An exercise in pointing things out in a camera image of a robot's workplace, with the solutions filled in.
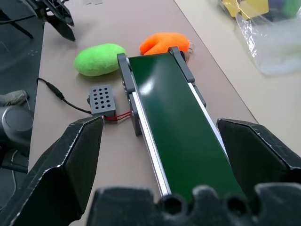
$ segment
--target clear plastic wrap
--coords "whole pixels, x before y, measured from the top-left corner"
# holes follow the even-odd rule
[[[258,70],[301,70],[301,0],[220,0],[235,17]]]

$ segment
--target conveyor belt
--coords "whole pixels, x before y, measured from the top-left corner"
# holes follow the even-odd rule
[[[188,200],[191,190],[202,184],[219,195],[242,193],[206,110],[174,57],[166,53],[129,62],[170,191]]]

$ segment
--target table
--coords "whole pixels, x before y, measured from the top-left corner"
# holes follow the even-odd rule
[[[301,72],[264,76],[218,0],[175,0],[255,119],[301,156]]]
[[[174,1],[104,0],[100,5],[74,1],[68,2],[67,6],[74,19],[77,41],[65,40],[53,27],[45,24],[40,77],[56,85],[74,105],[89,109],[88,87],[110,84],[117,113],[129,110],[118,72],[98,78],[79,75],[73,68],[73,60],[79,51],[110,42],[121,45],[127,55],[133,57],[139,55],[139,45],[148,36],[156,32],[181,32],[195,45],[188,66],[213,121],[223,117],[256,122]],[[64,104],[40,83],[29,169],[71,122],[88,116]],[[159,198],[146,146],[142,137],[135,136],[131,120],[104,126],[92,195],[84,216],[72,223],[73,226],[85,225],[94,190],[103,186],[148,187],[155,199]]]

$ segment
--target purple object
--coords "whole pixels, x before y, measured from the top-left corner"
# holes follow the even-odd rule
[[[269,8],[270,9],[282,9],[282,7],[285,5],[285,3],[286,3],[286,0],[269,0]]]

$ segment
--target gray 3d-printed box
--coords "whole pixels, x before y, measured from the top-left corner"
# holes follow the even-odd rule
[[[116,116],[116,106],[110,85],[89,88],[92,115]]]

